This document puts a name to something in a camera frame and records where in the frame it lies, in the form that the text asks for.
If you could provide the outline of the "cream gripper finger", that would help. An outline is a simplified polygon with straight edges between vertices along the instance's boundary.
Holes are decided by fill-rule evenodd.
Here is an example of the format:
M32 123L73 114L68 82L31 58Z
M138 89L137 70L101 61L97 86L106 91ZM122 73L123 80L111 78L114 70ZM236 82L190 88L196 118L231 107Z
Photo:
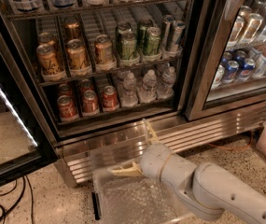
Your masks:
M154 131L154 129L152 128L150 122L147 119L142 119L144 125L145 125L145 137L146 137L146 141L149 145L152 145L154 143L158 143L159 142L159 137L156 135L156 132Z
M110 170L116 176L142 176L143 173L138 163L135 161L123 163L120 166L114 167Z

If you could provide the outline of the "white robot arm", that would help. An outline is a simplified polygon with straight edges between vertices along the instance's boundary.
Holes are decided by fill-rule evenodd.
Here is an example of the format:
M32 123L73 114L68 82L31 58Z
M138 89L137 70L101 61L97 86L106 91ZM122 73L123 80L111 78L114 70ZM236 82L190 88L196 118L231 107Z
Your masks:
M228 211L247 224L266 224L265 196L212 162L196 165L177 155L159 140L148 120L144 124L147 148L140 158L112 168L111 174L156 179L205 221L216 221Z

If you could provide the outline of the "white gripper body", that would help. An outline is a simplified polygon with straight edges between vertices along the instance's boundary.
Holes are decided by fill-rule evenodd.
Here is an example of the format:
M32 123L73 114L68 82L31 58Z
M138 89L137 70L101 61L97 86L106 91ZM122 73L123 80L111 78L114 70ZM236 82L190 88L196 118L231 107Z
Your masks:
M197 167L162 143L153 144L145 150L140 166L146 177L158 179L174 188L188 183Z

